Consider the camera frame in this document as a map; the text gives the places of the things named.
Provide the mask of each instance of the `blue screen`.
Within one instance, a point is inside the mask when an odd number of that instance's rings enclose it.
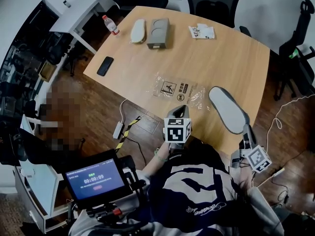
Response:
[[[85,199],[124,186],[113,159],[66,173],[77,199]]]

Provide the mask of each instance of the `gray box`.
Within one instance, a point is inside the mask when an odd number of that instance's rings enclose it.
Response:
[[[153,19],[151,22],[150,31],[148,32],[147,45],[149,49],[167,48],[168,32],[168,18]]]

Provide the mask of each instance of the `yellow and black tape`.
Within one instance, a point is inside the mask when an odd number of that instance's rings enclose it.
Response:
[[[115,152],[117,153],[120,148],[123,146],[124,144],[124,141],[126,140],[126,137],[128,136],[129,134],[129,130],[131,129],[132,125],[136,124],[138,121],[141,120],[141,117],[138,116],[137,119],[133,120],[127,127],[126,131],[124,132],[124,135],[122,137],[122,139],[120,140],[120,142],[118,143],[117,147],[115,148]]]

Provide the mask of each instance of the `smartphone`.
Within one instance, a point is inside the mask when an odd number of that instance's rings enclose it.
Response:
[[[112,57],[106,57],[102,63],[102,65],[100,66],[99,70],[97,71],[97,74],[100,76],[104,76],[110,65],[113,63],[114,59]]]

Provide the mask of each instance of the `water bottle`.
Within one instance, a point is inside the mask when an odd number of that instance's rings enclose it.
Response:
[[[113,35],[117,35],[119,33],[119,29],[118,29],[117,25],[114,23],[113,20],[108,18],[106,15],[103,16],[103,20],[104,20],[104,23],[105,23],[106,27],[108,28],[108,30]]]

